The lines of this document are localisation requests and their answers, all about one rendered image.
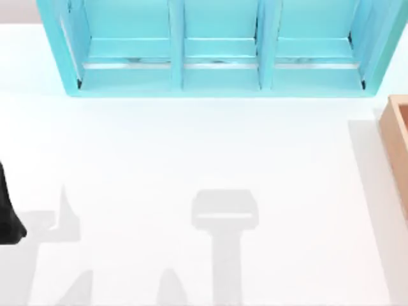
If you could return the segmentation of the light blue rack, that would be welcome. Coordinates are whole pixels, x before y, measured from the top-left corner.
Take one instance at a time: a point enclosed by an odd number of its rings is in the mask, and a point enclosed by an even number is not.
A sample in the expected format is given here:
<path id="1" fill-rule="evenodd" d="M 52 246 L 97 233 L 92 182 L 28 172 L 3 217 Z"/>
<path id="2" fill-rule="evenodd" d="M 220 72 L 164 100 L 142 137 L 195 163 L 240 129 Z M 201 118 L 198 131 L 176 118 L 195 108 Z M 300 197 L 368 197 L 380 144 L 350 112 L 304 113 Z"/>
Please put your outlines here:
<path id="1" fill-rule="evenodd" d="M 371 97 L 408 0 L 36 0 L 72 97 Z"/>

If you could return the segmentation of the salmon-coloured shallow box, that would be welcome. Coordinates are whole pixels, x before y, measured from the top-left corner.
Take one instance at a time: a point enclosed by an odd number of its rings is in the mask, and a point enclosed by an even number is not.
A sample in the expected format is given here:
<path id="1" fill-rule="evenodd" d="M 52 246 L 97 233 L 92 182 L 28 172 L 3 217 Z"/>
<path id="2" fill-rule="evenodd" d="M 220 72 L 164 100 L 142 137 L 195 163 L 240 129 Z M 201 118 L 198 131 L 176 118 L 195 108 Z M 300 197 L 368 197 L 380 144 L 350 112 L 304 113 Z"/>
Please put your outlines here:
<path id="1" fill-rule="evenodd" d="M 388 96 L 379 128 L 408 223 L 408 94 Z"/>

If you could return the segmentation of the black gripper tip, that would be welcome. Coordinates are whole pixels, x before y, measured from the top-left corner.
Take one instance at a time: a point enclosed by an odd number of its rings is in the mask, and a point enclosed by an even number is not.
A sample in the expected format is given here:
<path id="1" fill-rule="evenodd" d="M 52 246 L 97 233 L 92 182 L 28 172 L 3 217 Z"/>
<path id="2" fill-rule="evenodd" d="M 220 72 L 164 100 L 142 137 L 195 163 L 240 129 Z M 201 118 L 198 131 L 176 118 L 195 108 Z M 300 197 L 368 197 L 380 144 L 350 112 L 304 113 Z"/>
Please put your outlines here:
<path id="1" fill-rule="evenodd" d="M 0 162 L 0 245 L 15 245 L 27 236 L 26 227 L 15 213 Z"/>

